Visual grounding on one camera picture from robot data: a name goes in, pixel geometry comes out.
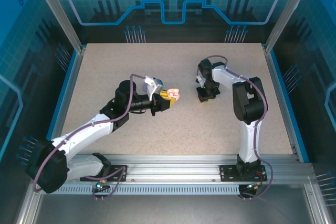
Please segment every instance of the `blue wall panel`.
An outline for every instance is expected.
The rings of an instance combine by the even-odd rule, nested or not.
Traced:
[[[87,43],[143,42],[132,25],[146,42],[265,42],[287,0],[60,1]]]
[[[47,135],[73,48],[45,0],[0,9],[0,220],[14,223],[29,150]]]
[[[336,173],[335,1],[301,0],[274,47],[309,159],[318,174]]]

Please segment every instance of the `white arm segment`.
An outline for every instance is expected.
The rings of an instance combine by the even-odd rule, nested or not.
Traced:
[[[239,78],[233,76],[232,74],[226,71],[225,66],[218,66],[212,70],[212,79],[215,82],[219,82],[228,89],[232,90],[232,84],[236,82],[243,82]]]
[[[239,157],[244,163],[252,163],[256,161],[258,158],[254,153],[253,148],[253,136],[254,136],[254,126],[257,121],[251,122],[250,125],[247,125],[245,122],[240,122],[240,150]],[[257,139],[256,139],[256,147],[257,153],[259,155],[259,131],[262,121],[257,126]]]
[[[67,164],[67,181],[85,176],[96,176],[103,168],[102,162],[95,156],[75,157]]]
[[[212,70],[212,78],[215,82],[219,82],[224,85],[228,89],[232,90],[232,85],[236,82],[243,82],[242,79],[239,79],[232,74],[226,71],[225,66],[218,66]],[[239,157],[245,163],[251,163],[256,161],[258,158],[254,153],[253,149],[253,138],[254,138],[254,126],[257,121],[251,122],[250,125],[247,125],[245,122],[240,122],[240,150]],[[256,138],[256,147],[257,153],[259,154],[259,130],[260,130],[261,122],[257,127],[257,138]]]
[[[110,118],[104,114],[97,114],[86,124],[92,124],[93,122],[109,120]],[[67,163],[82,149],[102,136],[108,135],[113,131],[113,123],[101,123],[95,126],[87,127],[86,129],[75,134],[70,140],[62,145],[60,151],[65,151],[67,157]],[[70,133],[53,139],[53,146],[57,146],[62,142]]]

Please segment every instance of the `enclosure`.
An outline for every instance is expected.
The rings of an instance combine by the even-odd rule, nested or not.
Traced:
[[[0,6],[1,223],[335,222],[336,0]],[[216,99],[197,98],[198,64],[211,55],[263,83],[268,111],[258,148],[272,169],[263,163],[268,180],[257,194],[271,186],[251,202],[238,197],[251,181],[221,174],[221,166],[236,165],[242,145],[233,93],[221,84]],[[52,194],[34,193],[25,169],[38,141],[88,122],[132,73],[161,79],[180,98],[155,116],[130,114],[72,159],[99,152],[126,166],[119,187],[107,183],[100,194],[115,187],[114,195],[96,202],[96,182],[79,177]]]

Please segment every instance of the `black mounting plate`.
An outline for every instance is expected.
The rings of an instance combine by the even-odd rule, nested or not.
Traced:
[[[216,98],[216,95],[220,94],[219,89],[214,89],[212,93],[210,93],[209,91],[206,91],[204,88],[198,87],[196,88],[197,90],[197,94],[198,94],[198,98],[200,100],[200,102],[206,102],[208,100],[212,100]]]
[[[257,171],[262,172],[262,173],[264,172],[265,174],[263,175],[263,182],[267,181],[267,174],[266,174],[265,166],[260,165]],[[242,179],[236,168],[236,165],[220,165],[219,174],[221,176],[221,182],[242,182],[242,181],[259,182],[260,181],[260,177],[256,173],[253,173],[251,174],[251,176],[247,176],[245,179]]]
[[[120,182],[125,182],[126,181],[127,165],[111,165],[110,172],[109,172],[109,174],[114,173],[116,170],[120,169],[123,166],[125,167],[125,171],[124,171],[124,175],[122,176]],[[115,174],[114,176],[108,178],[106,181],[108,181],[108,182],[118,182],[121,173],[122,173],[122,170],[120,172],[118,172],[117,174]],[[82,181],[82,182],[87,182],[87,181],[97,182],[96,180],[88,179],[88,178],[85,178],[85,177],[81,177],[80,181]]]

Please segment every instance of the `speckled tabletop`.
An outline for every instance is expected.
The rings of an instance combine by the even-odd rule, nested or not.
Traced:
[[[237,154],[240,122],[232,92],[220,86],[221,94],[213,101],[200,103],[197,97],[196,68],[210,55],[226,56],[231,70],[262,80],[269,111],[260,129],[260,153],[291,154],[261,44],[88,44],[63,134],[93,118],[114,97],[119,83],[136,73],[161,79],[166,89],[179,88],[180,99],[155,117],[149,111],[130,114],[123,127],[81,154]],[[143,94],[143,81],[135,82]]]

